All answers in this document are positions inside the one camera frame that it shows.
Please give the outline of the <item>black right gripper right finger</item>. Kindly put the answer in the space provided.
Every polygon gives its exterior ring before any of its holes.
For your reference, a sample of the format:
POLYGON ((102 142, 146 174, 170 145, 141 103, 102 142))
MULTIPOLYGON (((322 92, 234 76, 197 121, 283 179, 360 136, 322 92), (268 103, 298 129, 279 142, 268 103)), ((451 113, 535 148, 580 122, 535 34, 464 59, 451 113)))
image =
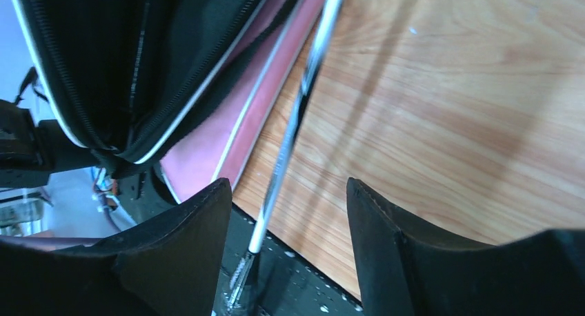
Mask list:
POLYGON ((366 315, 583 315, 584 231, 502 245, 452 233, 350 178, 346 204, 366 315))

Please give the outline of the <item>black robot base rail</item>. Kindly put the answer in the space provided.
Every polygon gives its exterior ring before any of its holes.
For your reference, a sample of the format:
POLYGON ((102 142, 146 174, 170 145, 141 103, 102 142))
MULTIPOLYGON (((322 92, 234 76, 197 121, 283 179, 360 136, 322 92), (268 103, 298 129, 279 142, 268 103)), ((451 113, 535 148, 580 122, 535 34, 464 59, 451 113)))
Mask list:
MULTIPOLYGON (((141 223, 172 208, 176 201, 161 173, 147 172, 117 183, 119 201, 141 223)), ((221 310, 222 290, 244 253, 255 220, 232 205, 212 314, 221 310)), ((259 258, 256 315, 363 315, 361 303, 272 233, 259 258)))

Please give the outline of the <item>black racket cover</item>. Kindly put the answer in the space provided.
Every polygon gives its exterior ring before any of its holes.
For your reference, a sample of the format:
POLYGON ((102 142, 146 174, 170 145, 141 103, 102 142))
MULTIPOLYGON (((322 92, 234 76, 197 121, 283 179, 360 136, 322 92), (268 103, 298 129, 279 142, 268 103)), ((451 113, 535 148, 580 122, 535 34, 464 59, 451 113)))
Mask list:
POLYGON ((116 178, 228 97, 299 0, 13 0, 61 129, 116 178))

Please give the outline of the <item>pink racket cover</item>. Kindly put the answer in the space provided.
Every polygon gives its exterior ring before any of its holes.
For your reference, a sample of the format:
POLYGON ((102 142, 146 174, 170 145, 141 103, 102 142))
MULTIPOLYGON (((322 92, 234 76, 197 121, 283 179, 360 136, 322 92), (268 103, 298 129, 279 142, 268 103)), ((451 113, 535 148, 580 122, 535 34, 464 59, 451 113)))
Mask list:
POLYGON ((225 99, 161 160, 166 189, 181 203, 218 178, 235 187, 325 0, 268 0, 230 66, 235 84, 218 81, 225 99))

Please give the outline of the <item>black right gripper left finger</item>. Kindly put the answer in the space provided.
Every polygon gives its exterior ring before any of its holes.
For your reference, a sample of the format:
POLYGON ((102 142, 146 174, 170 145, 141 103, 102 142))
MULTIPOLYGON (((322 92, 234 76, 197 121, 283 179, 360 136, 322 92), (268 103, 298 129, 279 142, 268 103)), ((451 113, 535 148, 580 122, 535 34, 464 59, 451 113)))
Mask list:
POLYGON ((210 315, 231 208, 221 178, 89 247, 2 243, 1 314, 210 315))

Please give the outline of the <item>white racket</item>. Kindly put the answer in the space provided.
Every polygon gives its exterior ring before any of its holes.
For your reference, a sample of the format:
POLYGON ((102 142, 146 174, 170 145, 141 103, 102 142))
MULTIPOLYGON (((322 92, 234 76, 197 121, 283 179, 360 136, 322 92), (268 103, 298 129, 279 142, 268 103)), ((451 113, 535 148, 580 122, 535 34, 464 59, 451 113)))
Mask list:
POLYGON ((257 287, 260 252, 268 231, 268 223, 274 210, 279 191, 301 128, 306 107, 313 92, 317 75, 328 51, 335 23, 344 0, 325 0, 315 36, 309 50, 306 67, 299 90, 291 108, 270 183, 255 222, 247 251, 221 292, 221 300, 215 315, 253 315, 257 307, 257 287))

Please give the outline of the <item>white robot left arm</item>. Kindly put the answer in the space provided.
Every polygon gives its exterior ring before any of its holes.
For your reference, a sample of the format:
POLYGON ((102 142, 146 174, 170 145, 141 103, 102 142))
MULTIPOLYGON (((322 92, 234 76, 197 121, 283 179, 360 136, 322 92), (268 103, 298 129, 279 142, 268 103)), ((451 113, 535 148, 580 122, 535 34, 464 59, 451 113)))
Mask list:
POLYGON ((36 124, 30 111, 19 107, 28 87, 42 100, 48 100, 35 88, 38 79, 37 71, 31 67, 15 99, 1 100, 2 188, 42 187, 53 173, 99 165, 90 150, 74 145, 66 137, 56 120, 36 124))

